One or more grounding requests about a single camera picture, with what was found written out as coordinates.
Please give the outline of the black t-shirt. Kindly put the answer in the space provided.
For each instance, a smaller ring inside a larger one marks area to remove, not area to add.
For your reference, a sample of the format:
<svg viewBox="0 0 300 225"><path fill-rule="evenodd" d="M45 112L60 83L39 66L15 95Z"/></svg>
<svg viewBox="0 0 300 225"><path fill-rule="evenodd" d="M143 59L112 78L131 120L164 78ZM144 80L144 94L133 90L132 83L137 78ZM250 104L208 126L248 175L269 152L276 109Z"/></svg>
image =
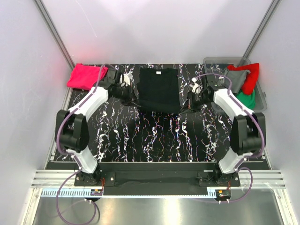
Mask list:
<svg viewBox="0 0 300 225"><path fill-rule="evenodd" d="M141 68L137 89L142 109L160 113L179 113L181 106L177 69Z"/></svg>

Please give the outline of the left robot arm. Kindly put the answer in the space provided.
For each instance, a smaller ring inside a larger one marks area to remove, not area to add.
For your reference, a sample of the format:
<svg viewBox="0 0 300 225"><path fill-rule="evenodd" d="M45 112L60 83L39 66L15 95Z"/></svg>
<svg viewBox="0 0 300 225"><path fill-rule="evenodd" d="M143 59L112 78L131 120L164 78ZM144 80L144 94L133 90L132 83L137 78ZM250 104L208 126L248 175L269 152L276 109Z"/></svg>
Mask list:
<svg viewBox="0 0 300 225"><path fill-rule="evenodd" d="M138 107L134 93L133 76L117 69L108 69L99 76L88 94L68 110L59 110L56 115L55 142L57 150L70 156L78 165L76 178L92 186L104 182L100 166L93 157L88 144L90 134L88 121L95 111L110 98L117 98L124 106Z"/></svg>

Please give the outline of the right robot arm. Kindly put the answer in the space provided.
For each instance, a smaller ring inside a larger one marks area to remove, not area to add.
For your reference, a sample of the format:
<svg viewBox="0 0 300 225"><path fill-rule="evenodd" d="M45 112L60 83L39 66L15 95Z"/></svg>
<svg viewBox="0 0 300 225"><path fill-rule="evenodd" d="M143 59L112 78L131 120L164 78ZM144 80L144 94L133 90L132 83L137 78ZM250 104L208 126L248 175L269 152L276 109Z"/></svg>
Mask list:
<svg viewBox="0 0 300 225"><path fill-rule="evenodd" d="M195 113L202 105L215 103L232 121L230 148L219 160L210 181L227 185L249 158L259 158L266 145L266 122L263 113L255 113L242 104L232 92L232 81L224 75L203 74L192 78L191 90L179 113Z"/></svg>

